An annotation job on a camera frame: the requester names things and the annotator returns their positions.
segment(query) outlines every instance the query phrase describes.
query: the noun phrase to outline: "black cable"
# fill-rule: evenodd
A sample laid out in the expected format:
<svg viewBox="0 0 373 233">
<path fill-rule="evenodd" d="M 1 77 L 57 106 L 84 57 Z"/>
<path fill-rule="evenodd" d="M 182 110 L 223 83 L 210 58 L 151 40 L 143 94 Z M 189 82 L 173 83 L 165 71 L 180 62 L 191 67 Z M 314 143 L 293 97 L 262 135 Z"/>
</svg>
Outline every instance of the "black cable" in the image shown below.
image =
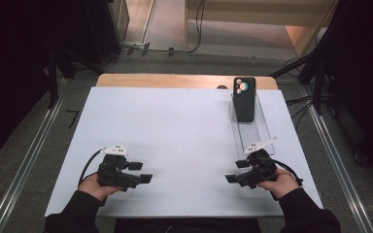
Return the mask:
<svg viewBox="0 0 373 233">
<path fill-rule="evenodd" d="M 92 162 L 92 160 L 93 160 L 93 159 L 96 157 L 96 155 L 98 155 L 100 152 L 101 152 L 101 150 L 97 151 L 97 152 L 96 152 L 95 154 L 93 154 L 92 157 L 87 161 L 87 163 L 86 163 L 86 165 L 85 165 L 85 167 L 84 167 L 84 169 L 83 169 L 83 172 L 81 173 L 80 180 L 78 181 L 78 186 L 79 186 L 79 185 L 84 181 L 84 179 L 86 179 L 88 176 L 91 176 L 91 175 L 95 174 L 95 173 L 92 173 L 92 174 L 90 174 L 90 175 L 88 175 L 88 176 L 86 176 L 86 177 L 84 178 L 84 175 L 85 175 L 86 169 L 87 169 L 87 167 L 89 166 L 90 162 Z"/>
<path fill-rule="evenodd" d="M 286 101 L 286 104 L 287 104 L 287 106 L 290 106 L 290 105 L 293 105 L 293 104 L 303 102 L 305 100 L 312 100 L 313 97 L 314 97 L 313 95 L 307 95 L 307 96 L 304 96 L 304 97 L 301 97 L 301 98 L 298 98 L 298 99 L 290 99 L 290 100 Z"/>
<path fill-rule="evenodd" d="M 103 60 L 107 60 L 107 59 L 109 59 L 109 60 L 107 60 L 105 63 L 103 63 L 102 65 L 101 65 L 101 67 L 105 67 L 106 65 L 108 65 L 111 61 L 113 61 L 116 57 L 118 57 L 118 56 L 120 56 L 120 55 L 122 55 L 122 54 L 124 54 L 124 53 L 127 53 L 127 52 L 129 52 L 129 50 L 122 50 L 120 53 L 118 53 L 118 54 L 115 54 L 115 55 L 112 55 L 112 56 L 109 56 L 109 57 L 106 57 L 106 58 L 104 58 Z M 76 70 L 88 70 L 88 68 L 86 68 L 86 67 L 77 67 L 77 68 L 75 68 Z"/>
<path fill-rule="evenodd" d="M 299 63 L 300 65 L 303 65 L 303 63 L 299 62 L 298 57 L 294 57 L 294 58 L 288 59 L 288 60 L 286 61 L 286 63 L 284 64 L 284 67 L 286 67 L 287 64 L 288 64 L 290 61 L 295 60 L 295 59 L 298 61 L 298 63 Z M 290 73 L 289 71 L 287 72 L 287 74 L 291 75 L 292 77 L 298 78 L 298 76 L 293 75 L 293 74 Z"/>
<path fill-rule="evenodd" d="M 300 110 L 298 110 L 294 115 L 291 116 L 291 119 L 294 119 L 299 113 L 301 113 L 305 108 L 307 108 L 308 104 L 304 105 Z"/>
<path fill-rule="evenodd" d="M 297 122 L 296 125 L 295 125 L 295 131 L 296 131 L 296 129 L 298 128 L 299 122 L 301 121 L 301 119 L 304 117 L 305 113 L 307 113 L 308 109 L 309 109 L 312 105 L 313 105 L 312 102 L 311 102 L 311 103 L 308 103 L 308 104 L 306 105 L 306 108 L 305 108 L 304 112 L 303 112 L 302 115 L 299 117 L 298 122 Z"/>
<path fill-rule="evenodd" d="M 201 7 L 202 7 L 201 17 L 200 17 L 200 19 L 198 19 L 199 11 L 201 10 Z M 201 2 L 199 3 L 198 10 L 196 11 L 196 16 L 195 16 L 195 25 L 196 25 L 196 30 L 197 30 L 197 33 L 198 33 L 198 39 L 197 39 L 198 41 L 197 41 L 197 43 L 195 45 L 195 48 L 192 49 L 192 50 L 188 50 L 188 51 L 184 51 L 184 50 L 151 50 L 151 49 L 145 50 L 145 49 L 136 48 L 139 45 L 133 45 L 133 47 L 126 47 L 126 48 L 127 49 L 133 49 L 133 50 L 140 50 L 140 51 L 181 52 L 181 53 L 191 53 L 191 52 L 194 52 L 194 51 L 196 51 L 201 46 L 202 18 L 204 17 L 204 10 L 205 10 L 205 0 L 201 0 Z"/>
<path fill-rule="evenodd" d="M 278 161 L 278 160 L 272 159 L 272 158 L 258 158 L 258 160 L 272 161 L 272 162 L 274 162 L 274 163 L 280 165 L 280 166 L 281 166 L 282 168 L 284 168 L 285 170 L 291 172 L 291 173 L 293 174 L 293 177 L 295 178 L 296 182 L 299 184 L 299 186 L 302 186 L 302 182 L 303 182 L 303 180 L 300 179 L 300 178 L 296 175 L 295 171 L 293 171 L 293 169 L 290 168 L 287 164 L 285 164 L 285 163 L 283 163 L 283 162 L 280 162 L 280 161 Z"/>
<path fill-rule="evenodd" d="M 280 162 L 280 161 L 277 161 L 275 159 L 271 159 L 273 162 L 275 162 L 276 164 L 280 165 L 281 167 L 283 167 L 284 169 L 286 169 L 287 171 L 291 172 L 293 174 L 293 176 L 295 177 L 295 180 L 296 182 L 298 183 L 299 186 L 302 186 L 302 182 L 303 180 L 298 178 L 298 176 L 296 175 L 295 171 L 293 171 L 287 164 L 283 163 L 283 162 Z"/>
<path fill-rule="evenodd" d="M 201 11 L 201 21 L 199 23 L 198 27 L 198 15 L 199 15 L 199 10 L 201 9 L 202 6 L 202 11 Z M 204 17 L 204 11 L 205 11 L 205 0 L 202 0 L 201 3 L 199 4 L 198 11 L 196 12 L 196 17 L 195 17 L 195 25 L 196 25 L 196 31 L 198 33 L 198 42 L 196 43 L 196 46 L 193 50 L 189 50 L 187 52 L 194 52 L 198 50 L 198 48 L 201 46 L 201 38 L 202 38 L 202 18 Z"/>
</svg>

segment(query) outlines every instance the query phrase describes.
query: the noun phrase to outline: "black phone case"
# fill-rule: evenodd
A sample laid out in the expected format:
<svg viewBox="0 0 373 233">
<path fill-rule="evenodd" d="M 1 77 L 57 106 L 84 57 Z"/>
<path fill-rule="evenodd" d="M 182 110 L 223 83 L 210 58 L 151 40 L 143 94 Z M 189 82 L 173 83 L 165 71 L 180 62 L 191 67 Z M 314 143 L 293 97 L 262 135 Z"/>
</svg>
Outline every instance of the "black phone case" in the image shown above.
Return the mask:
<svg viewBox="0 0 373 233">
<path fill-rule="evenodd" d="M 256 96 L 255 78 L 234 79 L 232 99 L 238 122 L 253 122 Z"/>
</svg>

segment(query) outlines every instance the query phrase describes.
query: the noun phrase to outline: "metal rail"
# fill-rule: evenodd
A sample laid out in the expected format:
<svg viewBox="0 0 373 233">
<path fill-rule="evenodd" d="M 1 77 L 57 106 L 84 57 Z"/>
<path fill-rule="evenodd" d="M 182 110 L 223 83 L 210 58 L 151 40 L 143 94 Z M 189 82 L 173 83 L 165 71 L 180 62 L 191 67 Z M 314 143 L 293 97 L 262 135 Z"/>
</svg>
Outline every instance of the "metal rail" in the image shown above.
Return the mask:
<svg viewBox="0 0 373 233">
<path fill-rule="evenodd" d="M 59 86 L 59 98 L 54 104 L 51 110 L 48 110 L 41 126 L 38 129 L 37 134 L 35 135 L 34 140 L 32 141 L 31 146 L 29 147 L 26 156 L 24 157 L 17 174 L 15 175 L 10 187 L 5 193 L 1 204 L 0 204 L 0 232 L 3 231 L 6 222 L 8 221 L 9 216 L 11 215 L 12 210 L 15 207 L 18 197 L 26 183 L 26 180 L 32 170 L 32 167 L 39 155 L 41 147 L 45 142 L 47 135 L 51 129 L 51 126 L 58 114 L 59 108 L 62 105 L 63 101 L 63 90 L 65 89 L 68 82 L 65 79 L 62 79 Z"/>
<path fill-rule="evenodd" d="M 305 96 L 311 95 L 310 90 L 305 85 L 302 85 L 301 89 Z M 338 181 L 341 184 L 341 188 L 344 191 L 344 195 L 348 201 L 354 218 L 356 219 L 359 231 L 362 233 L 372 233 L 372 222 L 368 216 L 368 213 L 365 210 L 365 207 L 359 197 L 358 192 L 356 191 L 353 181 L 351 180 L 350 175 L 348 174 L 348 171 L 344 166 L 341 156 L 338 153 L 338 150 L 335 147 L 334 142 L 332 141 L 332 138 L 326 128 L 322 116 L 318 115 L 315 108 L 310 108 L 309 111 L 320 134 L 323 145 L 334 169 L 335 175 L 337 176 Z"/>
</svg>

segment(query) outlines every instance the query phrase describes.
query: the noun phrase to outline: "clear acrylic stand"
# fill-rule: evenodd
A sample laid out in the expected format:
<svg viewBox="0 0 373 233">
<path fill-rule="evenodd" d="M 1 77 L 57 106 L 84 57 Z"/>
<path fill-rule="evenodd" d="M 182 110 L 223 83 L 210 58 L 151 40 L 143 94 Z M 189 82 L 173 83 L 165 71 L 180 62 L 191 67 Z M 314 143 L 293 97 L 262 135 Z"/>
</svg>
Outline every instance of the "clear acrylic stand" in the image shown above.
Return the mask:
<svg viewBox="0 0 373 233">
<path fill-rule="evenodd" d="M 235 148 L 237 149 L 238 159 L 247 158 L 247 156 L 244 155 L 244 150 L 249 147 L 251 143 L 271 139 L 258 96 L 255 97 L 254 110 L 253 122 L 238 122 L 232 100 L 229 105 L 232 132 L 234 134 Z M 269 153 L 269 155 L 274 155 L 275 153 L 273 144 L 266 146 L 264 149 Z"/>
</svg>

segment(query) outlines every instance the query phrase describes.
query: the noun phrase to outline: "white table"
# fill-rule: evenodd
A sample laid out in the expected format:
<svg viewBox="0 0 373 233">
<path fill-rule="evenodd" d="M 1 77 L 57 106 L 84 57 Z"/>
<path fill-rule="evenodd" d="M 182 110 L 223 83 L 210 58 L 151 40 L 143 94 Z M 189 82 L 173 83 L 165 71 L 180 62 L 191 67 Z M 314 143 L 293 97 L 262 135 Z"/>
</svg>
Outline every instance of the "white table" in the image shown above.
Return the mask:
<svg viewBox="0 0 373 233">
<path fill-rule="evenodd" d="M 46 216 L 60 213 L 77 188 L 88 159 L 122 143 L 128 161 L 144 163 L 151 183 L 108 198 L 99 216 L 281 216 L 278 202 L 262 188 L 228 183 L 238 169 L 228 106 L 231 90 L 193 88 L 94 87 L 51 195 Z M 280 90 L 258 90 L 271 135 L 273 158 L 304 179 L 304 189 L 322 207 L 304 153 Z M 97 171 L 96 157 L 87 174 Z"/>
</svg>

